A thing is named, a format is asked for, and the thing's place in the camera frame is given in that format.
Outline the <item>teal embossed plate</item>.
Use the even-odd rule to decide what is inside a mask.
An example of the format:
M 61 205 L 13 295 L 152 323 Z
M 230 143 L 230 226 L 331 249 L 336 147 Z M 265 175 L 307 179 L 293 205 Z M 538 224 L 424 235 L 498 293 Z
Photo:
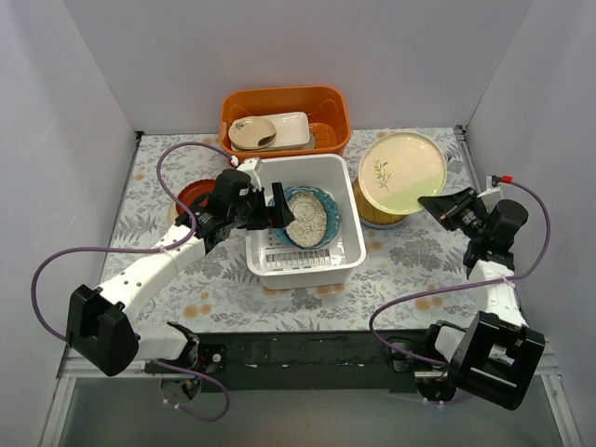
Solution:
M 297 246 L 296 244 L 294 244 L 288 238 L 288 236 L 285 232 L 285 228 L 283 228 L 283 229 L 270 228 L 269 232 L 279 242 L 281 242 L 283 245 L 285 245 L 287 247 L 295 247 L 295 248 L 298 248 L 301 250 L 317 250 L 320 248 L 324 248 L 327 245 L 329 245 L 332 242 L 332 240 L 339 233 L 340 222 L 341 222 L 339 208 L 338 208 L 337 204 L 335 203 L 335 201 L 333 200 L 333 198 L 329 194 L 327 194 L 320 188 L 312 187 L 312 186 L 299 186 L 299 187 L 285 188 L 284 196 L 288 202 L 288 205 L 289 205 L 289 202 L 291 201 L 292 197 L 298 193 L 301 193 L 301 192 L 311 193 L 313 196 L 315 196 L 320 201 L 323 208 L 325 209 L 326 214 L 327 214 L 327 231 L 325 233 L 324 238 L 320 241 L 320 243 L 317 246 L 315 246 L 313 248 L 309 248 L 309 249 L 303 249 L 303 248 Z

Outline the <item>red brown plate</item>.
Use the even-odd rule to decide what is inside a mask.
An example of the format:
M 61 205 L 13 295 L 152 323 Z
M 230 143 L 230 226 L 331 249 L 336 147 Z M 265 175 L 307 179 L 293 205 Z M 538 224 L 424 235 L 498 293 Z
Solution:
M 188 184 L 178 195 L 178 199 L 189 208 L 192 203 L 199 197 L 203 197 L 200 206 L 205 206 L 209 200 L 209 194 L 215 186 L 214 179 L 202 179 Z

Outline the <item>woven bamboo plate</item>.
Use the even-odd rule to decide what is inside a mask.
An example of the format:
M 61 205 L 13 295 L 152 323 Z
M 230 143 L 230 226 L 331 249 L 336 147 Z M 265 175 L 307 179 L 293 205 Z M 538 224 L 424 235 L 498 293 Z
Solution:
M 355 202 L 358 210 L 359 217 L 373 223 L 379 224 L 389 224 L 395 222 L 400 219 L 399 216 L 406 216 L 406 215 L 398 215 L 398 214 L 390 214 L 384 211 L 381 211 L 374 207 L 363 195 L 360 190 L 360 194 L 355 196 Z

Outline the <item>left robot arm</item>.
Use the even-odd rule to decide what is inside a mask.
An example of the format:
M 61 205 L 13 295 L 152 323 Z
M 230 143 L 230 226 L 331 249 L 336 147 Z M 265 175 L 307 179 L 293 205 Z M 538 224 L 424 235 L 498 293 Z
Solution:
M 180 373 L 198 360 L 198 337 L 179 323 L 138 326 L 141 311 L 177 277 L 232 230 L 284 228 L 294 219 L 281 183 L 271 203 L 252 170 L 226 169 L 209 194 L 199 196 L 150 250 L 118 275 L 71 295 L 66 343 L 107 376 L 135 360 L 165 359 Z

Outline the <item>speckled beige plate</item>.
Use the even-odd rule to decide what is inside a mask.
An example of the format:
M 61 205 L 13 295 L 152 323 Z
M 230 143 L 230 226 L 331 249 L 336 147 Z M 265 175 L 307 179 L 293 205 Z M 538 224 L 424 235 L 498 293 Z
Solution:
M 292 197 L 289 207 L 294 221 L 285 228 L 288 238 L 303 249 L 317 246 L 327 231 L 327 214 L 320 201 L 301 192 Z

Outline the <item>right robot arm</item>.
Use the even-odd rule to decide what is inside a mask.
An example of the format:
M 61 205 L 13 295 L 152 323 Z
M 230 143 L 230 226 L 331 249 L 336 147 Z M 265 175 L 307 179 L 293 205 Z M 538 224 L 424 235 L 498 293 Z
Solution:
M 468 237 L 463 264 L 475 290 L 479 311 L 470 326 L 440 321 L 421 347 L 422 361 L 432 370 L 448 366 L 451 386 L 508 410 L 517 409 L 532 381 L 545 348 L 542 333 L 522 316 L 511 276 L 511 247 L 526 224 L 528 212 L 510 199 L 487 208 L 475 190 L 418 199 L 443 228 Z

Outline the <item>cream plate with sprig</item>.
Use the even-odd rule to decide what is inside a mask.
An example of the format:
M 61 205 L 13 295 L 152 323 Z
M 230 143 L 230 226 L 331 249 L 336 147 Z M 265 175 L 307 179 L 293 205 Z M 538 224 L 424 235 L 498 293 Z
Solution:
M 447 161 L 428 137 L 392 133 L 374 143 L 358 168 L 359 188 L 377 210 L 410 215 L 423 209 L 421 196 L 438 196 L 447 180 Z

